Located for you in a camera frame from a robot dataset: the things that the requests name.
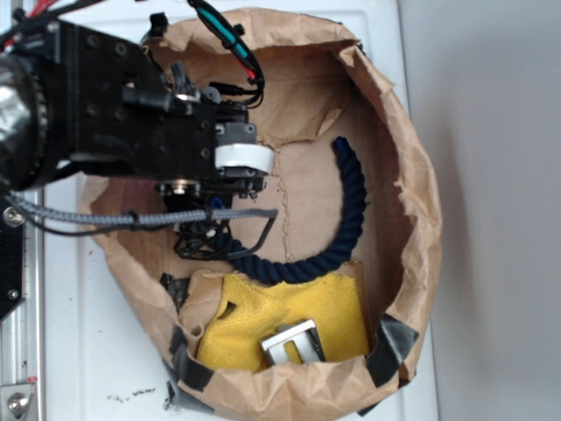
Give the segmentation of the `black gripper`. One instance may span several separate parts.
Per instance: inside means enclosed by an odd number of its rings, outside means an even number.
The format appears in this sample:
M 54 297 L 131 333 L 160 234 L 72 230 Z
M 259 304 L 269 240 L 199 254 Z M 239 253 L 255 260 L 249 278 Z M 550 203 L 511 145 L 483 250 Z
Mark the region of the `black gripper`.
M 166 216 L 132 217 L 130 227 L 177 225 L 185 259 L 240 259 L 230 236 L 234 196 L 254 196 L 273 151 L 257 141 L 244 106 L 202 92 L 180 62 L 164 74 L 149 53 L 124 39 L 64 22 L 55 38 L 51 92 L 56 121 L 54 180 L 78 172 L 154 180 Z

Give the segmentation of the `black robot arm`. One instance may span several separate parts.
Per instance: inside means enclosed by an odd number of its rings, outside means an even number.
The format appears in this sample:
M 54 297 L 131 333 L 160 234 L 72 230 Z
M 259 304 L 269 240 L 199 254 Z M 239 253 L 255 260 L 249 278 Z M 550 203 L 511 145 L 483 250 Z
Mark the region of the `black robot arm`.
M 184 259 L 250 254 L 231 237 L 234 197 L 256 196 L 273 152 L 257 141 L 240 89 L 198 89 L 176 61 L 59 19 L 27 20 L 1 57 L 1 192 L 27 217 L 85 225 L 87 234 L 172 226 Z M 15 197 L 77 173 L 155 182 L 166 209 L 141 215 L 49 210 Z

